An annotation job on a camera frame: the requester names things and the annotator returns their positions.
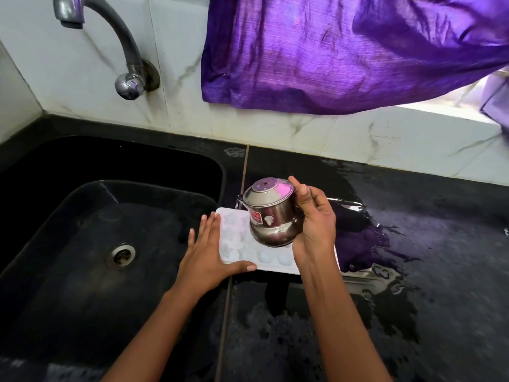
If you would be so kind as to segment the person's left hand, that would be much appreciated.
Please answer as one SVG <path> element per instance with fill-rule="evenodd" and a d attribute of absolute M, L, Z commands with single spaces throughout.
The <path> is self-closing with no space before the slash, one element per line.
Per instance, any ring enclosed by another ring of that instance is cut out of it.
<path fill-rule="evenodd" d="M 195 250 L 183 256 L 173 289 L 189 297 L 201 298 L 217 287 L 227 276 L 227 265 L 220 257 L 221 217 L 216 212 L 202 215 L 195 232 Z M 254 264 L 237 261 L 229 264 Z"/>

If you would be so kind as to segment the person's right hand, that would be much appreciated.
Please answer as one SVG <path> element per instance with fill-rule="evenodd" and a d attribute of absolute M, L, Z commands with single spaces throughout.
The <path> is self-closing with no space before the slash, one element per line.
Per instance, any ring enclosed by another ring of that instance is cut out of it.
<path fill-rule="evenodd" d="M 339 268 L 335 254 L 335 213 L 321 189 L 308 188 L 309 209 L 301 209 L 304 215 L 302 232 L 292 244 L 301 277 Z"/>

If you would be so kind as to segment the white ice cube tray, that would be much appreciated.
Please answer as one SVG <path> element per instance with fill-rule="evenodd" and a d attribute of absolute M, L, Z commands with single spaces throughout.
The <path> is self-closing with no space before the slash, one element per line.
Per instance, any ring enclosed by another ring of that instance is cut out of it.
<path fill-rule="evenodd" d="M 249 230 L 247 211 L 221 207 L 216 214 L 221 216 L 220 256 L 223 262 L 250 261 L 256 264 L 258 270 L 300 274 L 291 244 L 269 248 L 254 240 Z"/>

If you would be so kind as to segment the small steel pot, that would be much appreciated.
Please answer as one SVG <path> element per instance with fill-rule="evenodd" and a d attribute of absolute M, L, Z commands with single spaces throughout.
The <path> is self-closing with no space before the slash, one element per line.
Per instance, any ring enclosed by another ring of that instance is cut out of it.
<path fill-rule="evenodd" d="M 295 187 L 286 179 L 257 180 L 237 196 L 236 209 L 249 212 L 249 229 L 260 244 L 279 248 L 291 244 L 303 230 L 304 214 L 297 204 Z"/>

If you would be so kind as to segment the person's right forearm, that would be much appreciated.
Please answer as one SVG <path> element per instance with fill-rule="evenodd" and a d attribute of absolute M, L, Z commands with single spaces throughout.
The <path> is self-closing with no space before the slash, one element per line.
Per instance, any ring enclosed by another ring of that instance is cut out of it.
<path fill-rule="evenodd" d="M 334 256 L 295 255 L 328 382 L 392 382 Z"/>

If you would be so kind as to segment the person's left forearm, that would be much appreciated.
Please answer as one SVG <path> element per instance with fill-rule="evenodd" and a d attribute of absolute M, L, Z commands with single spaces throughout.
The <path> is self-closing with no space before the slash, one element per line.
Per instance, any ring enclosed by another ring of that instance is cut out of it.
<path fill-rule="evenodd" d="M 197 283 L 175 284 L 122 351 L 100 382 L 159 382 L 178 336 L 208 288 Z"/>

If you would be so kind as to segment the steel sink drain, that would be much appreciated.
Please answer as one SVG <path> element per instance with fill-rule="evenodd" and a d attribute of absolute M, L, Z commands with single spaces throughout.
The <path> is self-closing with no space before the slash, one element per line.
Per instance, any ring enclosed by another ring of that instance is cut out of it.
<path fill-rule="evenodd" d="M 105 264 L 112 270 L 123 270 L 136 259 L 137 251 L 130 244 L 121 244 L 113 248 L 105 258 Z"/>

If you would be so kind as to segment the black kitchen sink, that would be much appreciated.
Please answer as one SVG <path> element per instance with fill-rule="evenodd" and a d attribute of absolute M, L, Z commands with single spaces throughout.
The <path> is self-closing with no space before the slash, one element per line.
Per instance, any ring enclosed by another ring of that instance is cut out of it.
<path fill-rule="evenodd" d="M 199 153 L 72 136 L 0 173 L 0 382 L 95 382 L 177 277 L 223 169 Z M 105 264 L 121 244 L 123 270 Z"/>

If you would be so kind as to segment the purple curtain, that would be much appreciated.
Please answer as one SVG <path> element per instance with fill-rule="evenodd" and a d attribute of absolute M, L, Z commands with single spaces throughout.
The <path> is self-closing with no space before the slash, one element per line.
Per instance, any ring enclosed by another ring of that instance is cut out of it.
<path fill-rule="evenodd" d="M 509 141 L 509 76 L 492 74 L 482 90 L 480 111 L 501 126 Z"/>
<path fill-rule="evenodd" d="M 210 0 L 207 103 L 349 115 L 509 66 L 509 0 Z"/>

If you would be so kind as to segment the steel wall faucet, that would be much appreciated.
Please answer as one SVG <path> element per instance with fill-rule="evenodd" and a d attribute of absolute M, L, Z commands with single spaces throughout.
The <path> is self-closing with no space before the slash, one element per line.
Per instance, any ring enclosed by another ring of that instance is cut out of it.
<path fill-rule="evenodd" d="M 115 81 L 115 90 L 120 97 L 133 101 L 144 92 L 160 87 L 156 67 L 142 58 L 129 28 L 106 0 L 53 0 L 53 7 L 56 19 L 67 28 L 84 28 L 86 7 L 98 13 L 111 26 L 122 46 L 128 70 Z"/>

